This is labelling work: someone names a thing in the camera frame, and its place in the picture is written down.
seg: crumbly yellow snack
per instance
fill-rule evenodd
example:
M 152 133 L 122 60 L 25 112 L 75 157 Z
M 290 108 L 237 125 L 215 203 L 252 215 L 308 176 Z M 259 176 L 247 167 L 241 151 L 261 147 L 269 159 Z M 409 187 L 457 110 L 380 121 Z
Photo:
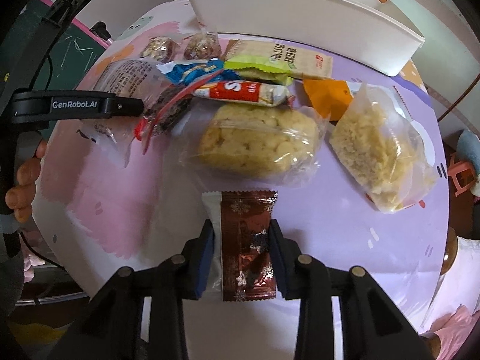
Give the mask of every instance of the crumbly yellow snack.
M 313 158 L 318 141 L 315 120 L 299 111 L 225 104 L 205 130 L 198 155 L 211 167 L 264 178 Z
M 372 103 L 362 111 L 345 112 L 330 144 L 381 211 L 400 210 L 409 187 L 408 177 L 418 160 L 416 150 L 407 134 L 386 130 L 387 116 L 379 104 Z

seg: wrapped snowflake crisp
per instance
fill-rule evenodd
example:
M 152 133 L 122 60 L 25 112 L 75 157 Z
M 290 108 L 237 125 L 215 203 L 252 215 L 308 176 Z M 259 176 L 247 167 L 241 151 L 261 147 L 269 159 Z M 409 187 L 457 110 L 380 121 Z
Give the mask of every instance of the wrapped snowflake crisp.
M 221 290 L 224 301 L 274 298 L 268 226 L 277 193 L 206 192 L 202 201 L 215 233 L 207 290 Z

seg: brown foil wrapper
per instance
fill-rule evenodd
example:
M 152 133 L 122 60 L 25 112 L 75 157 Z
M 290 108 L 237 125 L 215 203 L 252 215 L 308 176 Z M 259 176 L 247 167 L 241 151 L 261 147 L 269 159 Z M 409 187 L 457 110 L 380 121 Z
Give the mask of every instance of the brown foil wrapper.
M 268 227 L 276 201 L 273 191 L 222 192 L 224 301 L 275 297 Z

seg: orange packet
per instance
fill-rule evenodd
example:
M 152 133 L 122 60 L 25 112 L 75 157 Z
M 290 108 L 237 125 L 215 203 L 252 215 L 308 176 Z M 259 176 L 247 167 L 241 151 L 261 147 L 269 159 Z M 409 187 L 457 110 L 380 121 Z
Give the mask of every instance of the orange packet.
M 346 81 L 304 79 L 303 87 L 315 111 L 331 121 L 340 120 L 353 99 Z

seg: screw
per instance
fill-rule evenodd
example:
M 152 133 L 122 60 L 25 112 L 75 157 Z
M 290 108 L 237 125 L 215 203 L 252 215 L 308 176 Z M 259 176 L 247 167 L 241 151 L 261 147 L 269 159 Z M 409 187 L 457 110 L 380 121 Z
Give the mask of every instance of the screw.
M 308 265 L 311 263 L 311 256 L 308 254 L 301 254 L 297 257 L 297 260 L 300 264 Z
M 119 268 L 119 270 L 117 271 L 117 275 L 121 278 L 127 278 L 133 271 L 134 270 L 131 269 L 129 266 L 123 266 L 122 268 Z
M 352 273 L 357 276 L 357 278 L 363 278 L 363 276 L 365 276 L 365 270 L 361 266 L 354 266 Z
M 183 264 L 185 262 L 185 257 L 183 257 L 183 254 L 175 254 L 172 256 L 172 263 L 174 264 Z

